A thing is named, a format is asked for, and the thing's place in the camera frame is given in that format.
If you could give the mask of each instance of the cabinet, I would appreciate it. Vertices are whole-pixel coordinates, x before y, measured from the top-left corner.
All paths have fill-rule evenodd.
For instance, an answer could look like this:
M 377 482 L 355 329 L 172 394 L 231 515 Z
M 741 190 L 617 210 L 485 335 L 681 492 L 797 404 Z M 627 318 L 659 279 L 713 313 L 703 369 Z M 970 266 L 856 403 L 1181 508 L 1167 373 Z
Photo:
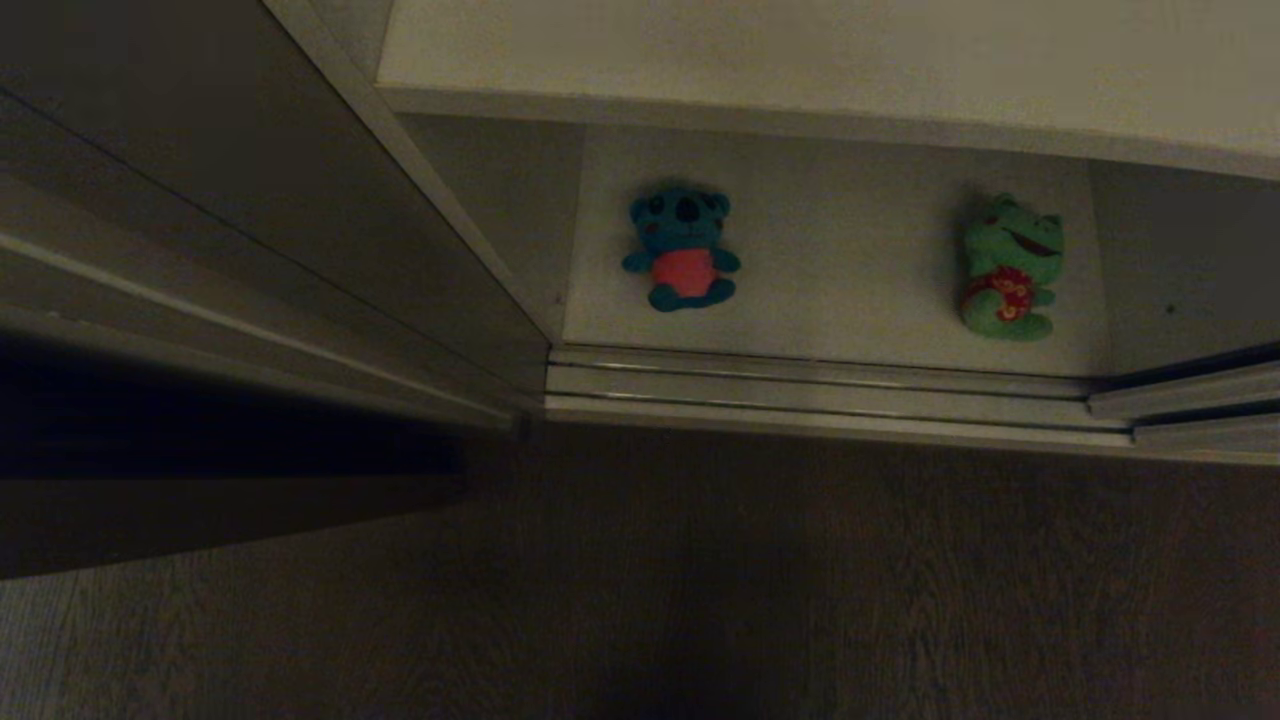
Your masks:
M 379 372 L 507 418 L 1280 457 L 1280 9 L 136 4 L 155 28 L 102 22 L 145 69 L 36 47 L 6 87 L 378 314 L 330 319 Z M 672 178 L 733 199 L 744 268 L 659 315 L 620 261 Z M 1066 218 L 1043 342 L 956 316 L 959 228 L 1001 191 Z M 221 269 L 323 313 L 261 263 Z

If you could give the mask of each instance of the cabinet door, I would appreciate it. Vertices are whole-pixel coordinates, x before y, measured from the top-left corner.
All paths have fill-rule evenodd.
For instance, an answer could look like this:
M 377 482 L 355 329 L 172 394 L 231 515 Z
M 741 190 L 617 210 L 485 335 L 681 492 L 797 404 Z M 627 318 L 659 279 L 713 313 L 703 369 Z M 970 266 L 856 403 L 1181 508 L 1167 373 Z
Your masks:
M 102 232 L 78 243 L 42 234 L 45 227 L 10 233 L 6 250 L 31 264 L 27 277 L 52 272 L 24 292 L 56 282 L 99 292 L 105 283 L 120 304 L 111 316 L 133 319 L 159 293 L 165 311 L 196 322 L 183 329 L 189 342 L 178 333 L 170 345 L 210 341 L 201 323 L 216 315 L 228 337 L 210 341 L 205 355 L 243 340 L 244 314 L 262 320 L 247 323 L 255 331 L 278 320 L 269 311 L 278 304 L 297 323 L 250 334 L 268 345 L 283 338 L 280 352 L 307 360 L 319 348 L 320 360 L 378 386 L 366 395 L 403 400 L 397 393 L 412 396 L 404 387 L 443 384 L 462 405 L 499 413 L 538 404 L 547 338 L 260 3 L 52 0 L 5 15 L 6 202 L 44 197 L 52 222 L 60 213 L 49 208 L 67 201 L 141 237 L 109 246 Z M 201 232 L 157 227 L 140 211 L 166 205 L 161 195 Z M 56 238 L 61 245 L 51 247 Z M 52 270 L 51 258 L 60 263 Z M 211 274 L 174 282 L 174 268 Z M 218 300 L 196 297 L 201 290 Z M 228 310 L 255 293 L 259 305 Z M 100 300 L 86 301 L 86 311 L 100 310 L 108 299 Z M 210 302 L 223 305 L 205 313 Z M 156 319 L 150 334 L 170 331 Z M 334 340 L 342 333 L 351 337 Z M 339 352 L 342 343 L 358 350 Z M 303 380 L 315 373 L 301 361 L 285 369 Z

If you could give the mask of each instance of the wooden floor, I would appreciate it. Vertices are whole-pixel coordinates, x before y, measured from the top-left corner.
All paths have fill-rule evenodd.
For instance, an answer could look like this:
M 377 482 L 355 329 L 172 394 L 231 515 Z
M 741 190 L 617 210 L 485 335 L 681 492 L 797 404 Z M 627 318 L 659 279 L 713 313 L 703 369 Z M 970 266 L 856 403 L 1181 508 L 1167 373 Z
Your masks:
M 547 427 L 431 511 L 0 583 L 0 717 L 1151 717 L 1280 701 L 1280 477 Z

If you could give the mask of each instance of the plush toy ear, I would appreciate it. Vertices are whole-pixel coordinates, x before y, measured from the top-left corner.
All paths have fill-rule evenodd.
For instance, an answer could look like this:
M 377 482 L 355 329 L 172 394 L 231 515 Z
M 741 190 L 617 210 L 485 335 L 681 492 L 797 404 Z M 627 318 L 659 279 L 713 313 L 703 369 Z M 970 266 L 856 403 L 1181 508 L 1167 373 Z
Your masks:
M 639 223 L 640 222 L 640 214 L 644 213 L 645 208 L 648 208 L 648 206 L 649 206 L 649 199 L 648 197 L 640 197 L 639 200 L 636 200 L 635 202 L 632 202 L 631 204 L 631 222 L 632 223 Z

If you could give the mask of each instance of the blue plush bear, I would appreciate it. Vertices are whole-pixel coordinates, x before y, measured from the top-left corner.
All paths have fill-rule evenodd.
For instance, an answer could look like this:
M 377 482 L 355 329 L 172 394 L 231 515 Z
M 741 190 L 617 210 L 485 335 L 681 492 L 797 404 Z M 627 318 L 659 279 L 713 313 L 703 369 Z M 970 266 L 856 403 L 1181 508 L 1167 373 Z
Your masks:
M 653 273 L 649 305 L 662 313 L 681 307 L 707 307 L 733 296 L 733 281 L 719 277 L 742 263 L 721 250 L 728 217 L 728 197 L 684 187 L 667 188 L 631 204 L 631 222 L 644 251 L 627 255 L 622 266 L 631 273 Z

